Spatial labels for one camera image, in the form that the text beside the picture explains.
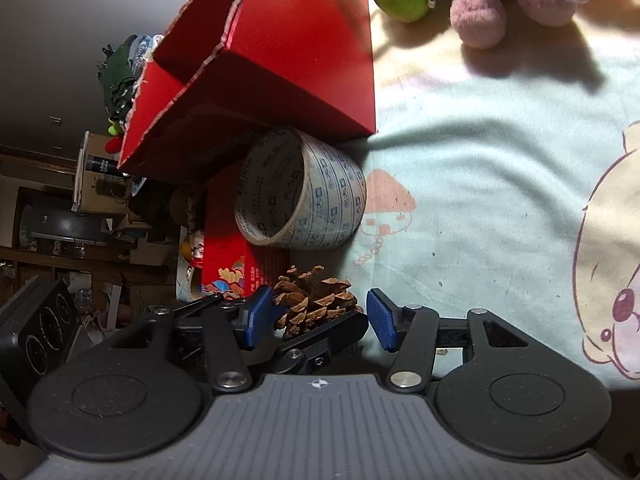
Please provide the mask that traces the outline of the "small red gift box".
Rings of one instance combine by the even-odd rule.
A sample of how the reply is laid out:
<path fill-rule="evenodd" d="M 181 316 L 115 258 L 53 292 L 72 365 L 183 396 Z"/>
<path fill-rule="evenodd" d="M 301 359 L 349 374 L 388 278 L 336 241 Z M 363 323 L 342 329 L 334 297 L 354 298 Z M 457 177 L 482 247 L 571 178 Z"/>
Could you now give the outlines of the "small red gift box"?
<path fill-rule="evenodd" d="M 285 249 L 250 244 L 236 225 L 241 169 L 242 162 L 236 162 L 207 183 L 201 285 L 203 292 L 226 298 L 246 298 L 260 285 L 276 284 L 290 261 Z"/>

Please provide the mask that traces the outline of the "brown pine cone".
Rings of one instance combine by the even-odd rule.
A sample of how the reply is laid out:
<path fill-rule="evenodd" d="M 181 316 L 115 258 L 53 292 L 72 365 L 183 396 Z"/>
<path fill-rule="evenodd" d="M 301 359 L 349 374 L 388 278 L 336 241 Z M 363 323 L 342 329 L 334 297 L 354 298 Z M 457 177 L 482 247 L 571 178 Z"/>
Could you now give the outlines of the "brown pine cone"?
<path fill-rule="evenodd" d="M 283 340 L 303 336 L 315 328 L 338 320 L 350 312 L 362 312 L 349 281 L 325 276 L 324 266 L 302 271 L 291 266 L 279 276 L 272 290 L 277 310 L 273 323 Z"/>

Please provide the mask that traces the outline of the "printed packing tape roll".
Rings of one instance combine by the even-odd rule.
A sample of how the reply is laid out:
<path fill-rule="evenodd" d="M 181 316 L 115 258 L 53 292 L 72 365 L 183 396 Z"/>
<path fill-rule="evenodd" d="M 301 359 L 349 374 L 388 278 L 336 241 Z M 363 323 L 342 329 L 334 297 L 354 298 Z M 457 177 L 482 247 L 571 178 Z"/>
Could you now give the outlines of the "printed packing tape roll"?
<path fill-rule="evenodd" d="M 254 246 L 331 250 L 358 229 L 366 178 L 342 151 L 295 129 L 272 130 L 241 168 L 236 225 Z"/>

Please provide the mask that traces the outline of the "cartoon bear table cloth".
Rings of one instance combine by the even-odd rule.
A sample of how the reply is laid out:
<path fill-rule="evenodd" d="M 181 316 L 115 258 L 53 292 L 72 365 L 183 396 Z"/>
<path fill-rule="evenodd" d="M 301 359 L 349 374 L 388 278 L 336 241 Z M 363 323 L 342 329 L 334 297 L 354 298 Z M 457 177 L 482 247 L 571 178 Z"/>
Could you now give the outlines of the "cartoon bear table cloth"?
<path fill-rule="evenodd" d="M 334 268 L 357 294 L 489 309 L 637 388 L 639 0 L 590 0 L 560 28 L 512 9 L 489 50 L 448 11 L 370 12 L 378 130 L 348 147 L 370 202 Z"/>

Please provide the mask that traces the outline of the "grey speaker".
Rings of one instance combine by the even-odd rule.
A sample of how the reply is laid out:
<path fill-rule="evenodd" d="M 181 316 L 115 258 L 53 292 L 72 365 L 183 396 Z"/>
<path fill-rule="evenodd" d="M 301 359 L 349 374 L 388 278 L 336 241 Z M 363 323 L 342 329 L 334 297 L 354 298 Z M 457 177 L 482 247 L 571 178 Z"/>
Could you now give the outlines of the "grey speaker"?
<path fill-rule="evenodd" d="M 78 311 L 63 281 L 31 278 L 1 308 L 1 377 L 30 389 L 66 360 Z"/>

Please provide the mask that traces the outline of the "red cardboard box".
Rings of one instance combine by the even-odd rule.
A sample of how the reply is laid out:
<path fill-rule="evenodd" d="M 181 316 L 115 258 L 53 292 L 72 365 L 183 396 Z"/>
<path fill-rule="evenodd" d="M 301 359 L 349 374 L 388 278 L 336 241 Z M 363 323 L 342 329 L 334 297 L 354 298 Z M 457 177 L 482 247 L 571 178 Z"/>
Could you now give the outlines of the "red cardboard box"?
<path fill-rule="evenodd" d="M 188 0 L 145 66 L 120 166 L 192 179 L 273 126 L 375 132 L 368 0 Z"/>

